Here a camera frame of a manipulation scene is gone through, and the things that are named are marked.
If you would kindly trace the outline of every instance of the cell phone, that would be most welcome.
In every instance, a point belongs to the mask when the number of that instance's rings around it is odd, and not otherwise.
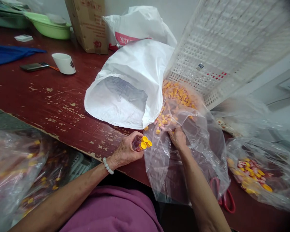
[[[22,70],[26,72],[33,72],[33,71],[49,68],[49,64],[42,62],[42,63],[21,65],[20,67]]]

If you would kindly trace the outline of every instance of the tiled floor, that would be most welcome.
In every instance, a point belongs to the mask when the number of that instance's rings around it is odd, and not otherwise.
[[[26,128],[31,128],[31,126],[0,110],[0,129],[1,130],[16,130],[16,129],[26,129]]]

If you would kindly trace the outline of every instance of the white bead bracelet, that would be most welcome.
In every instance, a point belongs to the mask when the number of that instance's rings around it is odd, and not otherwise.
[[[106,162],[106,158],[105,158],[105,157],[102,159],[102,161],[103,161],[103,164],[104,164],[106,170],[109,172],[109,174],[113,175],[113,174],[114,174],[114,171],[113,171],[113,170],[109,167],[109,165],[107,164],[107,162]]]

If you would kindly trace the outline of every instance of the wooden table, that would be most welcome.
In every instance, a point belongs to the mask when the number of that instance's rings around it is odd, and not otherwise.
[[[32,35],[34,40],[26,43],[16,41],[14,36],[21,34]],[[132,132],[97,120],[84,108],[85,92],[109,56],[88,54],[76,40],[54,40],[36,30],[0,28],[0,45],[47,50],[47,53],[37,53],[0,66],[0,109],[4,112],[99,160],[111,155],[121,138]],[[19,68],[20,65],[38,62],[55,65],[51,57],[53,53],[69,54],[76,74],[63,75],[53,69],[27,73]],[[120,171],[150,186],[144,159],[121,167]],[[274,231],[290,216],[258,203],[231,179],[230,191],[237,210],[235,214],[224,209],[223,212],[234,229],[240,232]]]

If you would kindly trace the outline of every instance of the purple clothing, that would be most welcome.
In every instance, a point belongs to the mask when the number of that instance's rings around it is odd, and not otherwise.
[[[60,232],[162,232],[151,200],[138,190],[96,187]]]

